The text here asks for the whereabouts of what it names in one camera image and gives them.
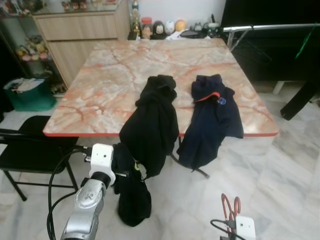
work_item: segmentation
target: wooden cabinet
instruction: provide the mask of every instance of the wooden cabinet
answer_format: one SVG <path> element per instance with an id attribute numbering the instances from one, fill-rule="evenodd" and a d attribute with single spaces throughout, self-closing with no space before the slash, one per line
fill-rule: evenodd
<path id="1" fill-rule="evenodd" d="M 51 41 L 48 46 L 54 53 L 54 60 L 69 87 L 95 45 L 101 41 Z"/>
<path id="2" fill-rule="evenodd" d="M 130 31 L 128 0 L 113 11 L 34 15 L 44 41 L 69 87 L 95 45 L 126 41 Z"/>

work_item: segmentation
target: teal basket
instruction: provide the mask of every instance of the teal basket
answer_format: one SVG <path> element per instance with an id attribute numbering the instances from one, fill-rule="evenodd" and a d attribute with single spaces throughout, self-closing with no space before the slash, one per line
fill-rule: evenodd
<path id="1" fill-rule="evenodd" d="M 47 111 L 53 108 L 57 100 L 54 98 L 47 81 L 43 79 L 37 79 L 36 81 L 43 81 L 35 88 L 22 93 L 16 93 L 11 90 L 13 85 L 21 82 L 21 79 L 12 80 L 7 83 L 3 90 L 10 99 L 14 109 L 16 111 L 32 111 L 41 112 Z"/>

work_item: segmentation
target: red scissors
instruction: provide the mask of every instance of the red scissors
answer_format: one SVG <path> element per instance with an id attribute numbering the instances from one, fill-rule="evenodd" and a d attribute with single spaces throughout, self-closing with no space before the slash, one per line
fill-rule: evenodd
<path id="1" fill-rule="evenodd" d="M 235 197 L 234 199 L 234 211 L 232 210 L 231 204 L 229 202 L 229 199 L 227 198 L 227 196 L 222 193 L 221 194 L 221 200 L 222 200 L 222 206 L 223 206 L 223 212 L 224 212 L 224 218 L 225 220 L 229 220 L 229 221 L 233 221 L 236 220 L 236 216 L 240 213 L 241 211 L 241 202 L 240 202 L 240 198 L 238 196 Z M 228 215 L 227 215 L 227 210 L 226 210 L 226 206 L 225 206 L 225 202 L 228 205 L 229 208 L 229 219 L 228 219 Z"/>

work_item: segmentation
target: chair seat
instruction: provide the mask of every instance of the chair seat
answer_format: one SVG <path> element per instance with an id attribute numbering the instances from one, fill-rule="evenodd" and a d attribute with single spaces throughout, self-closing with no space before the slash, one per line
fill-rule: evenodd
<path id="1" fill-rule="evenodd" d="M 20 131 L 41 134 L 49 120 L 49 116 L 33 116 L 20 127 Z M 77 137 L 50 137 L 56 143 L 17 142 L 9 144 L 0 155 L 0 169 L 30 173 L 52 173 L 61 157 L 76 144 Z M 61 166 L 57 173 L 64 170 Z"/>

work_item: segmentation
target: red table edge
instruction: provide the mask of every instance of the red table edge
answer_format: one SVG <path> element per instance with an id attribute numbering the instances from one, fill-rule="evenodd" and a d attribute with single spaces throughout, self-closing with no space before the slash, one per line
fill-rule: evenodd
<path id="1" fill-rule="evenodd" d="M 119 133 L 46 133 L 47 137 L 119 137 Z M 245 133 L 245 137 L 274 137 L 278 132 L 271 133 Z M 179 137 L 184 137 L 184 133 L 180 133 Z"/>

